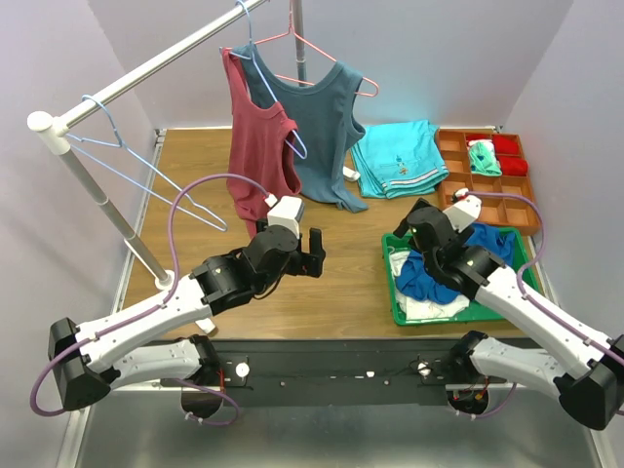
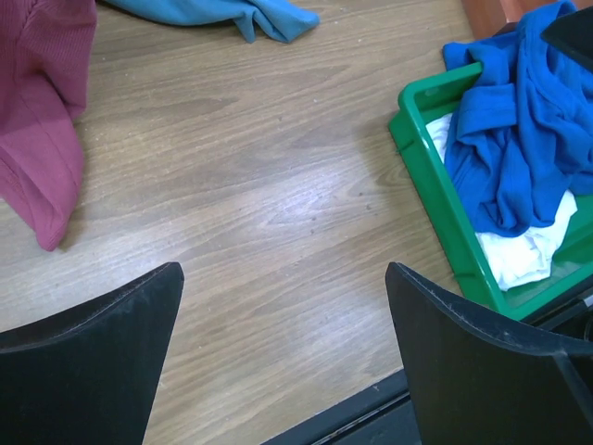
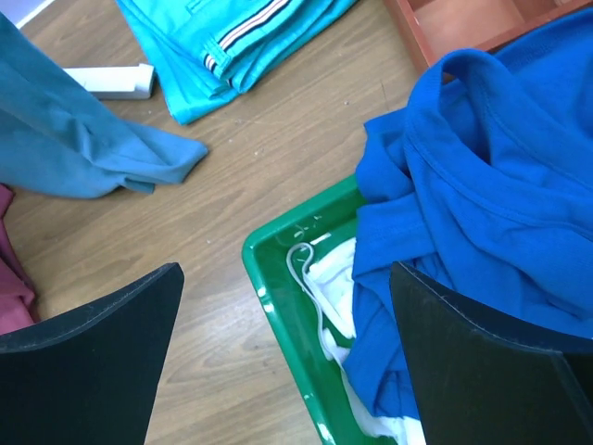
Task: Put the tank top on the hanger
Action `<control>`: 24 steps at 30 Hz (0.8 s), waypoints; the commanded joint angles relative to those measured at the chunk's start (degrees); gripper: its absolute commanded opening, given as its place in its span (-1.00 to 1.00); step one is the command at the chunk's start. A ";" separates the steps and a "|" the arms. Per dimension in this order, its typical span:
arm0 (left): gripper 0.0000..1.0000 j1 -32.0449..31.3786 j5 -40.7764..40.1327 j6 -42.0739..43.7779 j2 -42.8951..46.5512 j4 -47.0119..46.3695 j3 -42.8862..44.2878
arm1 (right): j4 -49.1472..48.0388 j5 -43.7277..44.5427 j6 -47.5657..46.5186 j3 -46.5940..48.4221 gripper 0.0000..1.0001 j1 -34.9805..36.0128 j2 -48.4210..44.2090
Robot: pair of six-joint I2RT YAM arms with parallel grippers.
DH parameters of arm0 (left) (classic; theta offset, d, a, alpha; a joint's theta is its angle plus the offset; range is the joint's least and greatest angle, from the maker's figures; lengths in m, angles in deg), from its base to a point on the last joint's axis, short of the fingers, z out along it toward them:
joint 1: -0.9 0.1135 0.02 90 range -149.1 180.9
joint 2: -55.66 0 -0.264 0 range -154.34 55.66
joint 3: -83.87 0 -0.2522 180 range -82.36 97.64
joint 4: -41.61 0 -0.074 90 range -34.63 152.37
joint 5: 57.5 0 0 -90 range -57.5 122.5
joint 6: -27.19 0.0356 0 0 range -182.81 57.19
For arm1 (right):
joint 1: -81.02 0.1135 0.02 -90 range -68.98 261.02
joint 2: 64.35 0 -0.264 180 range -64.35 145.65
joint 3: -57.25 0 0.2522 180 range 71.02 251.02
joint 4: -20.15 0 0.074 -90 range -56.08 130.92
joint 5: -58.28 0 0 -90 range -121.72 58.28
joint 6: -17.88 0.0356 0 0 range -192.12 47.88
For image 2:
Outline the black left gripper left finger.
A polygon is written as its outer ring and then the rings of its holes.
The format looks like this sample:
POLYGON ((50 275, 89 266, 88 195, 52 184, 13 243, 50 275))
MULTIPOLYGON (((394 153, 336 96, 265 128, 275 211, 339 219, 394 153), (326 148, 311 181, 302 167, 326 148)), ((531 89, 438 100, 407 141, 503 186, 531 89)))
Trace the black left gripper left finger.
POLYGON ((140 444, 180 307, 182 266, 1 334, 4 444, 140 444))

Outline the royal blue tank top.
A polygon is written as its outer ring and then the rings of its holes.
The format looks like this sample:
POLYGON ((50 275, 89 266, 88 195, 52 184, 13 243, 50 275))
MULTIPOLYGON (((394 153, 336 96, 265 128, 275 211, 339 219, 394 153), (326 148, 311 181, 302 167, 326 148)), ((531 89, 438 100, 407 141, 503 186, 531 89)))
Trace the royal blue tank top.
POLYGON ((482 67, 453 112, 445 156, 477 233, 548 227, 565 192, 592 192, 592 74, 541 37, 575 11, 559 1, 513 32, 443 47, 448 70, 482 67))

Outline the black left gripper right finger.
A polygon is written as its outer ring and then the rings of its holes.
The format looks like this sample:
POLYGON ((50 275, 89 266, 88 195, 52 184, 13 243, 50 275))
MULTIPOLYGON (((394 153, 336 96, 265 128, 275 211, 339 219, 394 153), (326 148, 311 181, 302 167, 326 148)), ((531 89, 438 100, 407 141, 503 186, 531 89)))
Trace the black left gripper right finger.
POLYGON ((591 343, 514 321, 401 263, 385 285, 422 443, 591 443, 591 343))

